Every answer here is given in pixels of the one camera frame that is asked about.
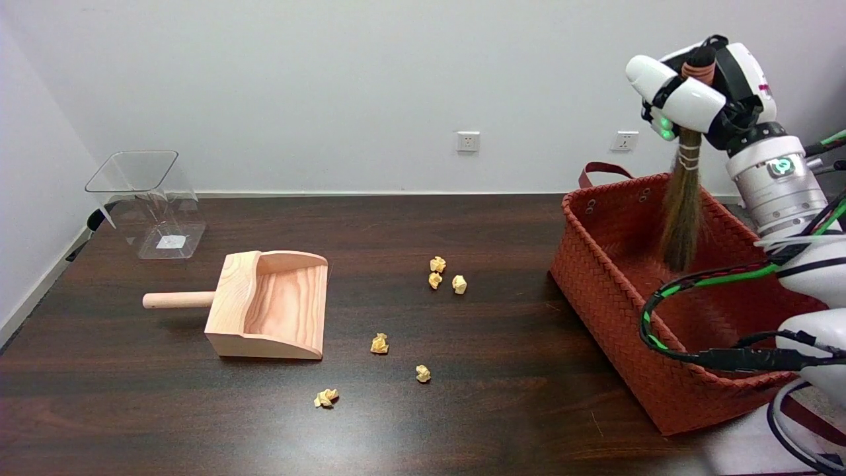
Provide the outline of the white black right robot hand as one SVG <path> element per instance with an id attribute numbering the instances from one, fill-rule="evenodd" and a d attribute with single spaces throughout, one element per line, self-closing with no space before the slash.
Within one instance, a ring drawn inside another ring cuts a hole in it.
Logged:
<path id="1" fill-rule="evenodd" d="M 632 57 L 625 75 L 642 98 L 641 118 L 666 141 L 692 130 L 716 150 L 728 151 L 753 128 L 777 118 L 758 60 L 746 45 L 722 35 L 660 59 Z"/>

